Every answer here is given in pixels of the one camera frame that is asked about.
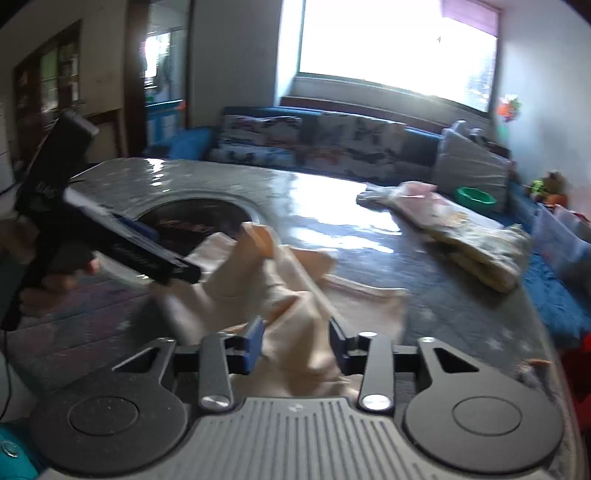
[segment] patterned cloth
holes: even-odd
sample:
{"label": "patterned cloth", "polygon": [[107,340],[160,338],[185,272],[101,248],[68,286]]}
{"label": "patterned cloth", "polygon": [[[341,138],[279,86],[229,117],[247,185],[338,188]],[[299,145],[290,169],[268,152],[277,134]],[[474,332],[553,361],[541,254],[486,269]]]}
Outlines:
{"label": "patterned cloth", "polygon": [[222,144],[258,145],[294,149],[300,138],[301,118],[297,116],[225,115],[220,134]]}
{"label": "patterned cloth", "polygon": [[304,163],[322,173],[388,181],[395,177],[405,126],[361,115],[323,113]]}
{"label": "patterned cloth", "polygon": [[215,148],[209,153],[209,161],[239,163],[258,167],[294,168],[296,166],[296,154],[285,148],[220,144],[220,148]]}
{"label": "patterned cloth", "polygon": [[209,161],[259,167],[294,168],[299,144],[301,118],[225,115],[219,148],[211,150]]}

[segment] wooden cabinet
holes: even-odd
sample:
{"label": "wooden cabinet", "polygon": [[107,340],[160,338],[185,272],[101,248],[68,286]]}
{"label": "wooden cabinet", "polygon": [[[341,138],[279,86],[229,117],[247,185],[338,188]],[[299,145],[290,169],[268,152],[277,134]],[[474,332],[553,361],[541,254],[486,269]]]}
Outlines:
{"label": "wooden cabinet", "polygon": [[13,72],[15,122],[21,166],[33,158],[57,115],[80,103],[80,25],[39,46]]}

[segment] ribbed gray surface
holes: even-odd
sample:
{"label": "ribbed gray surface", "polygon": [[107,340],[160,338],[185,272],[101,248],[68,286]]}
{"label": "ribbed gray surface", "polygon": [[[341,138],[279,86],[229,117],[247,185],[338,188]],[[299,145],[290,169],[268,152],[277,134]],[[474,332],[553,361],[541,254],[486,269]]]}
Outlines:
{"label": "ribbed gray surface", "polygon": [[[71,477],[48,471],[40,480]],[[385,417],[344,398],[248,398],[234,413],[203,418],[162,462],[126,480],[451,480]],[[550,480],[538,470],[527,480]]]}

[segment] black handheld device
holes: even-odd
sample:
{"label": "black handheld device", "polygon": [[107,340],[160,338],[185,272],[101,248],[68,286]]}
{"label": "black handheld device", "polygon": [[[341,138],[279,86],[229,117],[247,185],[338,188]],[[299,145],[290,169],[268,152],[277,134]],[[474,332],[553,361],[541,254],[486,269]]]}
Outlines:
{"label": "black handheld device", "polygon": [[73,111],[64,111],[41,145],[20,185],[15,210],[39,229],[35,258],[26,269],[0,329],[15,330],[21,320],[20,292],[36,287],[47,273],[83,268],[93,251],[159,283],[182,278],[195,283],[201,270],[181,256],[130,228],[122,216],[70,188],[98,129]]}

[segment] folded cloth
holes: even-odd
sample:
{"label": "folded cloth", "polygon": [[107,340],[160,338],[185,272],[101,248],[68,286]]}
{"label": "folded cloth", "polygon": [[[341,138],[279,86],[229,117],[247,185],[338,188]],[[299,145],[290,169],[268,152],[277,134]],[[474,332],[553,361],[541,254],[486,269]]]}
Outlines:
{"label": "folded cloth", "polygon": [[531,237],[521,225],[489,229],[472,223],[454,227],[433,227],[427,232],[456,251],[449,257],[491,288],[512,290],[529,263]]}
{"label": "folded cloth", "polygon": [[233,375],[238,397],[355,398],[358,384],[340,373],[330,348],[331,317],[358,331],[401,339],[407,290],[373,288],[329,275],[335,261],[326,252],[281,245],[269,227],[243,223],[238,241],[216,233],[188,258],[203,269],[201,282],[151,284],[181,343],[198,343],[223,329],[235,331],[259,314],[265,320],[254,372]]}
{"label": "folded cloth", "polygon": [[479,213],[439,195],[436,185],[422,181],[404,181],[397,187],[367,185],[365,192],[357,195],[357,202],[376,202],[401,212],[421,229],[432,226],[453,226],[469,221],[486,228],[502,225]]}
{"label": "folded cloth", "polygon": [[449,257],[481,282],[500,292],[513,289],[528,265],[531,237],[521,225],[503,229],[499,222],[442,197],[436,188],[419,181],[398,187],[370,185],[357,201],[402,212],[435,240],[453,245],[456,250]]}

